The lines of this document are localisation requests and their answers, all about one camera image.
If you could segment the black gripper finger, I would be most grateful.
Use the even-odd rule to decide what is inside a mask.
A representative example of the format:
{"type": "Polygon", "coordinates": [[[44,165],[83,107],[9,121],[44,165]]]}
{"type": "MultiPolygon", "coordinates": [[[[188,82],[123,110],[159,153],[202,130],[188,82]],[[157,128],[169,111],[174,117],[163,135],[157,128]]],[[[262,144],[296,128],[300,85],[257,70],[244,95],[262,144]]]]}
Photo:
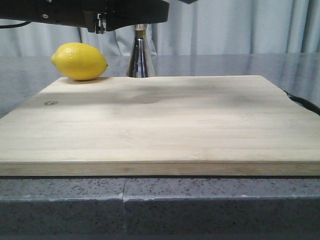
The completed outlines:
{"type": "Polygon", "coordinates": [[[106,30],[166,22],[169,7],[170,4],[164,0],[109,0],[106,7],[106,30]]]}
{"type": "Polygon", "coordinates": [[[198,0],[179,0],[179,1],[181,1],[181,2],[183,2],[185,4],[192,4],[192,3],[194,3],[194,2],[196,2],[198,0]]]}

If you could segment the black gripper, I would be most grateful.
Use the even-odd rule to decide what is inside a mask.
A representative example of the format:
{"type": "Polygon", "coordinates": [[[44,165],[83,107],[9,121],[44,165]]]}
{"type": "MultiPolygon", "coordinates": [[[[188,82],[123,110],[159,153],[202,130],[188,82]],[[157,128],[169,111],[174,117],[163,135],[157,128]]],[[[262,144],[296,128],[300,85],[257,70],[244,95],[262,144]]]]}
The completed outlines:
{"type": "Polygon", "coordinates": [[[105,0],[2,0],[0,18],[20,21],[1,24],[1,29],[44,23],[86,28],[97,34],[108,31],[105,0]]]}

